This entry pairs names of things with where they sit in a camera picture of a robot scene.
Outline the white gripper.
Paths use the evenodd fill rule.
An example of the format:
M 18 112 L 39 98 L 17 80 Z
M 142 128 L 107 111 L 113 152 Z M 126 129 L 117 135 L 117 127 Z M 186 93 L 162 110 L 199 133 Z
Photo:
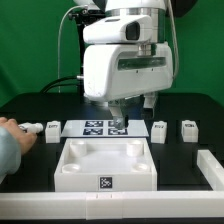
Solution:
M 128 127 L 122 98 L 147 93 L 143 113 L 152 118 L 157 101 L 154 91 L 168 89 L 173 82 L 172 53 L 167 44 L 157 44 L 154 56 L 137 54 L 137 45 L 119 44 L 91 45 L 84 54 L 84 91 L 90 100 L 110 101 L 115 128 Z

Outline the human hand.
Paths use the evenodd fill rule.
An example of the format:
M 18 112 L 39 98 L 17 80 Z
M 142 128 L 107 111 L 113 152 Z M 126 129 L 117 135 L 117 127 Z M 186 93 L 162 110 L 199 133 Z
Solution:
M 0 149 L 1 143 L 12 148 L 20 148 L 21 154 L 26 154 L 34 145 L 37 135 L 23 132 L 15 119 L 0 117 Z

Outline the light blue sleeve forearm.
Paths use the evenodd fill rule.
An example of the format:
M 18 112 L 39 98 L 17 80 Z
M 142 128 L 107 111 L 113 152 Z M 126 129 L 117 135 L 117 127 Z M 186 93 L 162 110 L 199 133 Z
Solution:
M 16 139 L 0 127 L 0 184 L 6 175 L 14 174 L 21 163 L 21 150 Z

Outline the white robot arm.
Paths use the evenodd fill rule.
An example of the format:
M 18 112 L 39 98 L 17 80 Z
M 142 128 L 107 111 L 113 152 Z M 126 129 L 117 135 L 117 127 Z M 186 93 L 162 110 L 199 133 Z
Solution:
M 179 69 L 178 46 L 165 41 L 165 20 L 187 14 L 198 0 L 74 0 L 105 17 L 86 26 L 84 92 L 106 102 L 118 129 L 128 126 L 129 97 L 171 87 Z

